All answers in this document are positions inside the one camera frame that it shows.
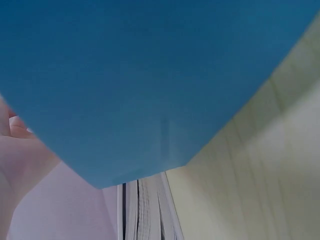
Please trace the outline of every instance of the skin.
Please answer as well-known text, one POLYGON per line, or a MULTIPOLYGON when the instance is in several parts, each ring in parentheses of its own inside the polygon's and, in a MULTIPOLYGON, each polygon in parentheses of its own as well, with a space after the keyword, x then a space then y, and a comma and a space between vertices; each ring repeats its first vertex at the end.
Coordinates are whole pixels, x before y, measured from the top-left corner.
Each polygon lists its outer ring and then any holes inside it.
POLYGON ((0 96, 0 240, 19 202, 59 161, 0 96))

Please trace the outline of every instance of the blue paper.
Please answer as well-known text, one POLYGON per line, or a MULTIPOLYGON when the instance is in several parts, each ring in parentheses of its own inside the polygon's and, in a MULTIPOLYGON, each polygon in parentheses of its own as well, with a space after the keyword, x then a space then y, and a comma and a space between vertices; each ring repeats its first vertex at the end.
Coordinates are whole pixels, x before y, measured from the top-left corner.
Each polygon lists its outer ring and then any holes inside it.
POLYGON ((318 0, 0 2, 0 92, 97 188, 185 165, 243 106, 318 0))

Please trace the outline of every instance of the blue cover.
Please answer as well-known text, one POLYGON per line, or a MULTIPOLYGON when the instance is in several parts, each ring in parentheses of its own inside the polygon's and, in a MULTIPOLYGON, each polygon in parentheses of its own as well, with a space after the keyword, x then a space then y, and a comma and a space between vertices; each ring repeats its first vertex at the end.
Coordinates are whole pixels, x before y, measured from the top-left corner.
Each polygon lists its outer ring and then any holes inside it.
POLYGON ((185 165, 319 0, 2 0, 0 91, 97 188, 185 165))

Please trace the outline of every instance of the white wall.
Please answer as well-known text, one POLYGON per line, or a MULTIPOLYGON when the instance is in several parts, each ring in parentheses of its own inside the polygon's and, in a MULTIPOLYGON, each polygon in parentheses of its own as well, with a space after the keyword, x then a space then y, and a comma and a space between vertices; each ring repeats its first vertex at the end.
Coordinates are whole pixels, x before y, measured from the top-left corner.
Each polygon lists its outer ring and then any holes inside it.
POLYGON ((320 239, 320 15, 243 109, 167 176, 186 240, 320 239))

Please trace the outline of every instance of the finger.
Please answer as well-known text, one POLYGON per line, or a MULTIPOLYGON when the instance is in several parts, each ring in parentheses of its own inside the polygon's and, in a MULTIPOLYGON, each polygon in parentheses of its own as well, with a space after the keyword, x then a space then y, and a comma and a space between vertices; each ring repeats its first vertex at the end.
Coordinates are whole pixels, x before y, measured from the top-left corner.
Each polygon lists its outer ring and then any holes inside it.
POLYGON ((19 139, 35 139, 36 136, 28 131, 28 127, 20 117, 14 116, 9 119, 11 136, 19 139))
POLYGON ((0 136, 10 136, 9 108, 0 95, 0 136))

